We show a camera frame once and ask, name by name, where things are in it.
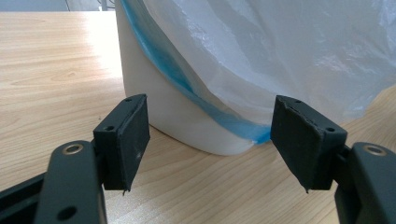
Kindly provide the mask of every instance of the white plastic bag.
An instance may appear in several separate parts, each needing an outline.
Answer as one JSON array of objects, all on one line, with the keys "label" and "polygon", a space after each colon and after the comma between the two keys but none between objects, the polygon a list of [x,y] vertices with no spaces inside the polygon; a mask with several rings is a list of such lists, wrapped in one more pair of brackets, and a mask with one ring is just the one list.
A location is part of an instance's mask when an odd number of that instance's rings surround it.
[{"label": "white plastic bag", "polygon": [[[170,45],[181,55],[167,57],[181,67],[186,94],[209,115],[216,108],[211,116],[226,128],[241,120],[268,127],[277,94],[301,99],[335,121],[354,119],[396,82],[395,1],[143,2],[167,38],[151,38],[158,27],[150,26],[143,32],[149,45]],[[172,72],[166,75],[172,79]]]}]

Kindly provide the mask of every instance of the white container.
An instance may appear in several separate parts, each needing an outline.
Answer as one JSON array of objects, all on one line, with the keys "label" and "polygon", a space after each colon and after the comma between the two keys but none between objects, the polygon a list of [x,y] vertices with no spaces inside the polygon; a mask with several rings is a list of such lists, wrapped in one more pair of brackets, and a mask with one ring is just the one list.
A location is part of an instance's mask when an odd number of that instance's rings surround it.
[{"label": "white container", "polygon": [[219,126],[198,105],[169,83],[145,56],[120,1],[116,1],[120,56],[127,96],[148,96],[149,123],[177,140],[219,155],[242,153],[253,146]]}]

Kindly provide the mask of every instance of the wood grain surface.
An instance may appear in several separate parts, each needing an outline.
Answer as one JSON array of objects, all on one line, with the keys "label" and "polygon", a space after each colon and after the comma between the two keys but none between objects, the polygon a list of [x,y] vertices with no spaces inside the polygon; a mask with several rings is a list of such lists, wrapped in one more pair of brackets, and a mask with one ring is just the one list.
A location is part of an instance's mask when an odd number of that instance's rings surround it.
[{"label": "wood grain surface", "polygon": [[[396,88],[347,144],[396,149]],[[114,12],[0,13],[0,190],[46,171],[50,153],[124,98]],[[150,128],[132,191],[106,191],[110,223],[337,223],[330,191],[306,194],[271,143],[211,155]]]}]

